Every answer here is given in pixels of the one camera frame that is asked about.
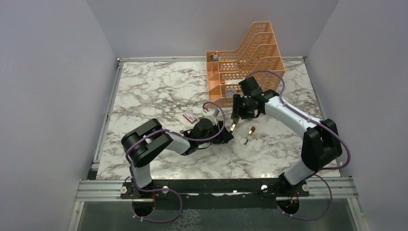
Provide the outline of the pink stapler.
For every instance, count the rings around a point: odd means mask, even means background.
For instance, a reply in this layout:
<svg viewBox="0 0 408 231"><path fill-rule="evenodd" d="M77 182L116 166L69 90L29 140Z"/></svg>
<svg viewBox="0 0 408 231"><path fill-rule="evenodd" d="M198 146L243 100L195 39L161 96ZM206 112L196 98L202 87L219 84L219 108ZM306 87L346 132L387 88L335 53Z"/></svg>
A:
<svg viewBox="0 0 408 231"><path fill-rule="evenodd" d="M243 147L248 147L249 146L249 143L250 143L255 131L256 131L256 126L252 126L250 128L248 134L246 135L243 143L242 143Z"/></svg>

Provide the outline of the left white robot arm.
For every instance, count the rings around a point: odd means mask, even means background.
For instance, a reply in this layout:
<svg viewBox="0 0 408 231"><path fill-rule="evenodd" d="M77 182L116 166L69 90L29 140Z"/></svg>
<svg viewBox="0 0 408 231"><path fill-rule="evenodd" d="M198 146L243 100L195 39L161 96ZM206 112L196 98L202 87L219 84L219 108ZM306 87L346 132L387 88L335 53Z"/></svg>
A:
<svg viewBox="0 0 408 231"><path fill-rule="evenodd" d="M227 144L233 138L223 121L213 122L209 118L200 119L193 128L181 134L165 129L156 118L146 121L121 140L130 164L133 192L141 198L151 193L150 163L162 151L186 156L199 150L202 144Z"/></svg>

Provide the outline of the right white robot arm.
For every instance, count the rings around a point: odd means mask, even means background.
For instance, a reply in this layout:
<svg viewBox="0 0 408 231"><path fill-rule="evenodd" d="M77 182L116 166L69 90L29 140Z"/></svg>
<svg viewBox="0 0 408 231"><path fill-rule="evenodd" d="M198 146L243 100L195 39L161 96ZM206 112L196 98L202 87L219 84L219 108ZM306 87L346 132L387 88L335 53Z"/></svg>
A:
<svg viewBox="0 0 408 231"><path fill-rule="evenodd" d="M268 115L290 128L302 139L301 159L279 175L278 191L285 196L297 185L342 154L336 123L295 109L276 91L262 90L254 77L239 82L241 94L233 96L232 118L253 119Z"/></svg>

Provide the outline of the red white staple box sleeve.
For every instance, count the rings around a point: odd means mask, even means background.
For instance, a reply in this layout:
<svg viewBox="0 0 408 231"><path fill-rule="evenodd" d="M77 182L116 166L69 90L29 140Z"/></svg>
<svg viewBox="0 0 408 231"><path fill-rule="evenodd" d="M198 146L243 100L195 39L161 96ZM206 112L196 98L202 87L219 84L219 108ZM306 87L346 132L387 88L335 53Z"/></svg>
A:
<svg viewBox="0 0 408 231"><path fill-rule="evenodd" d="M189 121L191 124L194 123L198 118L191 111L186 111L183 113L183 117Z"/></svg>

